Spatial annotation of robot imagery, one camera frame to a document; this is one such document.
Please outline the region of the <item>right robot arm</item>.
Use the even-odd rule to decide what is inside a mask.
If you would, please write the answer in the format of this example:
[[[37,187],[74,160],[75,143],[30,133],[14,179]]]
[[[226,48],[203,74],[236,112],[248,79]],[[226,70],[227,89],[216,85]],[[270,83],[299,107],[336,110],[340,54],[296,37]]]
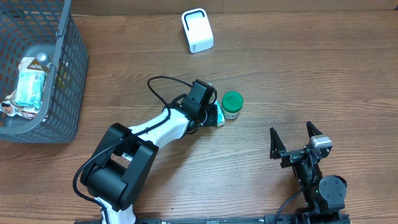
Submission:
[[[349,216],[341,214],[345,208],[347,182],[338,175],[324,177],[319,167],[319,162],[331,152],[332,140],[311,121],[307,121],[307,132],[309,142],[301,149],[288,151],[277,131],[270,128],[270,158],[280,159],[282,168],[292,168],[300,189],[266,220],[271,223],[350,223]],[[284,207],[300,194],[306,206],[296,209],[294,214],[282,215]]]

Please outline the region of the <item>green lid jar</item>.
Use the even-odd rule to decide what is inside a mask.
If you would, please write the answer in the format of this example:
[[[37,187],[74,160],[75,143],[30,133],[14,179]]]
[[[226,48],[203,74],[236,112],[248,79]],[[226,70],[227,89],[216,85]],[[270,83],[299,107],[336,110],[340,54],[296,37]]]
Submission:
[[[227,92],[221,101],[221,109],[226,119],[236,119],[243,107],[243,97],[237,91]]]

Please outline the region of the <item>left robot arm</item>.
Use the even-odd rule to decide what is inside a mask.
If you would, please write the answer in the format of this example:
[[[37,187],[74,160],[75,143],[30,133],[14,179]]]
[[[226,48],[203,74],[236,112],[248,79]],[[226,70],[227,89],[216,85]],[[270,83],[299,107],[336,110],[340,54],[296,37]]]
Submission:
[[[158,151],[217,118],[217,91],[202,80],[165,103],[160,115],[127,128],[114,123],[73,178],[75,193],[101,209],[98,223],[135,223],[133,205]]]

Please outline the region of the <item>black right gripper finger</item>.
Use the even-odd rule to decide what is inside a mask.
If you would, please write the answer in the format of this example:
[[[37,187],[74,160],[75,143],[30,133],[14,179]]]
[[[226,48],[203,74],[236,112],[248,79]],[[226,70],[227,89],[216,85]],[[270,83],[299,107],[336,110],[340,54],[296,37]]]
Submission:
[[[307,133],[309,138],[323,134],[315,127],[315,125],[311,121],[307,121],[306,125],[307,125]]]
[[[270,128],[270,136],[271,136],[270,158],[280,159],[282,157],[282,153],[286,152],[286,148],[282,140],[280,139],[277,131],[274,128]]]

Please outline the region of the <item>small Kleenex tissue pack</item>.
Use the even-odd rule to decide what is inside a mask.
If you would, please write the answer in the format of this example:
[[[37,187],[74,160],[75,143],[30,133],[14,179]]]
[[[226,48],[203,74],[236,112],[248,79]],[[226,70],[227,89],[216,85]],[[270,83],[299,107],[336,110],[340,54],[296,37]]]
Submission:
[[[215,105],[217,107],[217,127],[221,127],[225,125],[225,118],[224,118],[224,114],[223,111],[221,109],[220,103],[218,100],[215,101]]]

